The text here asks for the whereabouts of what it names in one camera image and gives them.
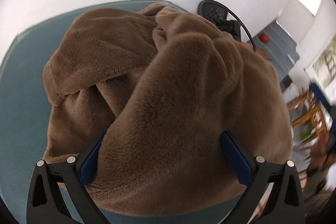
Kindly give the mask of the brown fleece sweater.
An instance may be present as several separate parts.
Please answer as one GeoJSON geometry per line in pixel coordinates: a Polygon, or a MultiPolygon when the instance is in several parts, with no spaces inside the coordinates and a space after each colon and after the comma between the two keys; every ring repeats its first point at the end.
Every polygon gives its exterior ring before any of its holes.
{"type": "Polygon", "coordinates": [[[292,149],[273,65],[201,16],[159,4],[78,16],[43,69],[52,106],[44,159],[104,137],[86,187],[114,213],[158,216],[244,192],[219,138],[282,164],[292,149]]]}

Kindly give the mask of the wooden chair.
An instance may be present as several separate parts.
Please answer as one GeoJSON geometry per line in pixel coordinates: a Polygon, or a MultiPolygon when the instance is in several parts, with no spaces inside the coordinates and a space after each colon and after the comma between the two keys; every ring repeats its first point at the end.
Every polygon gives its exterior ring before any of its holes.
{"type": "Polygon", "coordinates": [[[322,137],[329,137],[327,149],[334,145],[332,137],[334,118],[331,106],[320,91],[307,90],[287,104],[289,110],[295,110],[299,117],[291,123],[293,129],[299,128],[299,148],[310,151],[322,137]]]}

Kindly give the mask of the teal table mat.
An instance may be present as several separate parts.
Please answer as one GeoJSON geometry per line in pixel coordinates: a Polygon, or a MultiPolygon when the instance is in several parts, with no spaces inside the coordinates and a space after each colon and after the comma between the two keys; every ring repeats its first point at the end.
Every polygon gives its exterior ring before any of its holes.
{"type": "Polygon", "coordinates": [[[1,65],[1,198],[19,223],[26,222],[29,187],[47,145],[51,106],[43,68],[73,20],[74,10],[18,35],[1,65]]]}

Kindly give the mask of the red ball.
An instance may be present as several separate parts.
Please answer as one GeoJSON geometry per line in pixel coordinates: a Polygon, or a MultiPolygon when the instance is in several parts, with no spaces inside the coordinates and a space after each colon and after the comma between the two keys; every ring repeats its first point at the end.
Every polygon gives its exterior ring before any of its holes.
{"type": "Polygon", "coordinates": [[[269,36],[266,33],[260,34],[259,39],[264,44],[269,42],[269,36]]]}

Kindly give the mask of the black jacket on chair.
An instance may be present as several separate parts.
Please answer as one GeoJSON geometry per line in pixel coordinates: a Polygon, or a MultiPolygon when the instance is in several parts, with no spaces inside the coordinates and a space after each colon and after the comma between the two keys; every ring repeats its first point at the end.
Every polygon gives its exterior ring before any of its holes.
{"type": "Polygon", "coordinates": [[[237,20],[217,20],[215,25],[222,32],[228,32],[235,40],[241,41],[241,24],[237,20]]]}

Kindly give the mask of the black mesh chair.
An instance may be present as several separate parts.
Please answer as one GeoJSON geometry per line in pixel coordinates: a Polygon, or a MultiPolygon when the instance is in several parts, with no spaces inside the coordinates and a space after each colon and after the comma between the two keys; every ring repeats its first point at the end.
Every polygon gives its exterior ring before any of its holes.
{"type": "Polygon", "coordinates": [[[248,42],[252,46],[252,51],[256,52],[256,44],[248,31],[248,28],[227,6],[214,0],[202,0],[198,4],[197,13],[213,24],[215,24],[215,21],[217,20],[237,20],[241,24],[240,29],[242,28],[248,37],[248,42]]]}

